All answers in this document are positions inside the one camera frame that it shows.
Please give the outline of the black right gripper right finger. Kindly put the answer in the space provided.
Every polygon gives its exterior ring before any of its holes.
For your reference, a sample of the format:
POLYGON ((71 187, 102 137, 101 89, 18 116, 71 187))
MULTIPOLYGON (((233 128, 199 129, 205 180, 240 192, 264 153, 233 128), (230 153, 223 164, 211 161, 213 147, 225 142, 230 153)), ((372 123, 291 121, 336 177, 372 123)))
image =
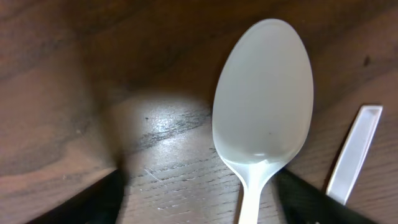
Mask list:
POLYGON ((338 203, 287 169, 275 175, 278 198, 287 223, 376 224, 338 203))

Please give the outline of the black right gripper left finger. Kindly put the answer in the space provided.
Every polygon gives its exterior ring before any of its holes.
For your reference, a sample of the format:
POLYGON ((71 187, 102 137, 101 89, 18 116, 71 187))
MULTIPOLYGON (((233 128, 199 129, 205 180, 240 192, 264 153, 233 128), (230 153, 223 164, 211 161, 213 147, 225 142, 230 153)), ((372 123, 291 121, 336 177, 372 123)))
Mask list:
POLYGON ((28 224, 115 224, 123 198, 124 176, 117 169, 28 224))

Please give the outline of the white plastic utensil handle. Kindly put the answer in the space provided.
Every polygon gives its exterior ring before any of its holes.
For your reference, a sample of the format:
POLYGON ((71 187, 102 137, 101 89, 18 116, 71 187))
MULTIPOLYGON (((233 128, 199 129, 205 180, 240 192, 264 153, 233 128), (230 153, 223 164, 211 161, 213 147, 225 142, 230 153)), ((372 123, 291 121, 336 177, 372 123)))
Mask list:
POLYGON ((343 144, 326 188, 327 196, 345 205, 357 181, 376 132, 383 106, 360 108, 343 144))

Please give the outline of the white plastic spoon bowl-down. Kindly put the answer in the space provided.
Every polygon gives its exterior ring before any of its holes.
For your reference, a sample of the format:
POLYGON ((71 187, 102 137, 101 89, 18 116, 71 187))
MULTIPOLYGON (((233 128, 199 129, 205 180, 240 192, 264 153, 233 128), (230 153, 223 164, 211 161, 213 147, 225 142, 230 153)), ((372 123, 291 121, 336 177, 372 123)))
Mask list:
POLYGON ((221 160, 238 176, 238 221, 256 223, 261 192, 301 150, 313 112, 309 57, 280 19, 251 26, 229 54, 216 87, 212 134, 221 160))

